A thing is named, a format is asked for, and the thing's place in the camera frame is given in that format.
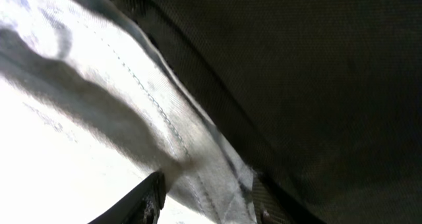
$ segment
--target dark textile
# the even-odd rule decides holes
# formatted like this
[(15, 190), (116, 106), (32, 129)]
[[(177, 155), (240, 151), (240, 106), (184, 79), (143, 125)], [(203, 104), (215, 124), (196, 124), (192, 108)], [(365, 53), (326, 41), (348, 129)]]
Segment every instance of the dark textile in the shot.
[(313, 215), (422, 221), (422, 0), (112, 1)]

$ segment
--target white cloth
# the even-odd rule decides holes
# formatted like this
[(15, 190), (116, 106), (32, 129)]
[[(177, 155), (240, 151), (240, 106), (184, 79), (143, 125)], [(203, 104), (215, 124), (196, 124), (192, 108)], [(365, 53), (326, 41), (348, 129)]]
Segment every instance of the white cloth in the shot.
[(87, 223), (158, 169), (158, 223), (255, 222), (253, 174), (212, 122), (73, 0), (0, 0), (0, 91), (0, 223)]

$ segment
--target white fabric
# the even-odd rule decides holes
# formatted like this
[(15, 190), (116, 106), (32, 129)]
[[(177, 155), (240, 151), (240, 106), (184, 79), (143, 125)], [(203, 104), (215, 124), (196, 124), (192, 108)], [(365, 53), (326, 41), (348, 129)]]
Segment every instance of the white fabric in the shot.
[(251, 171), (114, 23), (0, 0), (0, 32), (0, 223), (87, 223), (158, 169), (176, 179), (158, 223), (255, 222)]

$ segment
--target black cloth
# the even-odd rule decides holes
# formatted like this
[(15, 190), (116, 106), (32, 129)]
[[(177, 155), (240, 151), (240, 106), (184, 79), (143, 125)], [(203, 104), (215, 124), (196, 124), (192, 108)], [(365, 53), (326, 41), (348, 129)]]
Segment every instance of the black cloth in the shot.
[(422, 0), (112, 1), (305, 210), (422, 222)]

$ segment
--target stitching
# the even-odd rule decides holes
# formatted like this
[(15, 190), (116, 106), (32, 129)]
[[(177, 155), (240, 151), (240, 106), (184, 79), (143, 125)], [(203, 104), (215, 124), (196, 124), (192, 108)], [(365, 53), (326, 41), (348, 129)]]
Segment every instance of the stitching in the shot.
[[(83, 25), (83, 26), (85, 26), (87, 29), (89, 29), (89, 30), (91, 30), (95, 35), (97, 35), (97, 33), (96, 33), (96, 31), (95, 30), (93, 30), (93, 29), (91, 29), (91, 28), (89, 28), (89, 26), (87, 26), (87, 25), (85, 25), (85, 24), (83, 24), (83, 23), (81, 23), (80, 21), (78, 21), (78, 20), (76, 20), (76, 22), (77, 23), (79, 23), (79, 24), (81, 24), (81, 25)], [(106, 43), (105, 41), (104, 41), (104, 39), (102, 38), (102, 37), (99, 37), (100, 39), (101, 39), (101, 41), (102, 42), (104, 42), (104, 43)], [(191, 156), (189, 155), (189, 153), (188, 153), (188, 151), (187, 151), (187, 148), (186, 148), (186, 145), (185, 145), (185, 143), (183, 142), (183, 139), (182, 139), (182, 137), (180, 136), (180, 134), (179, 134), (179, 132), (176, 130), (176, 128), (173, 126), (173, 124), (171, 123), (171, 121), (168, 119), (168, 117), (167, 117), (167, 115), (164, 113), (164, 110), (160, 107), (160, 105), (158, 104), (158, 102), (151, 96), (151, 94), (145, 89), (145, 87), (142, 85), (142, 83), (140, 83), (140, 80), (139, 80), (139, 78), (138, 77), (136, 77), (136, 75), (132, 72), (132, 70), (126, 65), (126, 63), (125, 62), (123, 62), (123, 60), (120, 58), (120, 56), (116, 53), (116, 51), (114, 50), (114, 48), (112, 48), (111, 46), (110, 46), (110, 44), (109, 43), (106, 43), (107, 44), (107, 46), (113, 51), (113, 53), (116, 55), (116, 57), (117, 57), (117, 59), (121, 62), (121, 65), (124, 67), (124, 68), (126, 68), (127, 70), (128, 70), (128, 72), (129, 72), (129, 74), (133, 77), (133, 79), (135, 80), (135, 82), (140, 86), (140, 88), (146, 93), (146, 95), (148, 96), (148, 99), (150, 99), (150, 101), (156, 106), (156, 108), (158, 109), (158, 111), (160, 112), (160, 114), (162, 115), (162, 117), (164, 118), (164, 121), (167, 123), (167, 125), (169, 126), (169, 128), (173, 131), (173, 133), (174, 133), (174, 135), (179, 139), (179, 142), (180, 142), (180, 144), (182, 145), (182, 147), (183, 147), (183, 150), (184, 150), (184, 152), (185, 152), (185, 155), (189, 158), (189, 159), (191, 159)], [(176, 155), (176, 153), (174, 152), (174, 149), (173, 149), (173, 145), (171, 145), (170, 144), (170, 149), (171, 149), (171, 152), (173, 153), (173, 155)], [(201, 181), (201, 179), (200, 179), (200, 177), (198, 176), (198, 179), (199, 179), (199, 181), (200, 181), (200, 183), (201, 183), (201, 185), (204, 187), (204, 184), (202, 183), (202, 181)], [(205, 215), (205, 211), (204, 211), (204, 209), (203, 209), (203, 207), (202, 207), (202, 204), (200, 203), (200, 200), (199, 200), (199, 197), (198, 197), (198, 194), (196, 193), (196, 189), (193, 187), (193, 185), (192, 185), (192, 182), (189, 180), (189, 179), (187, 179), (187, 181), (188, 181), (188, 184), (189, 184), (189, 186), (192, 188), (192, 190), (193, 190), (193, 194), (194, 194), (194, 196), (195, 196), (195, 198), (196, 198), (196, 202), (197, 202), (197, 204), (199, 205), (199, 208), (201, 209), (201, 211), (202, 211), (202, 213)], [(205, 192), (205, 194), (206, 194), (206, 197), (207, 198), (209, 198), (209, 195), (208, 195), (208, 193), (207, 193), (207, 191)]]

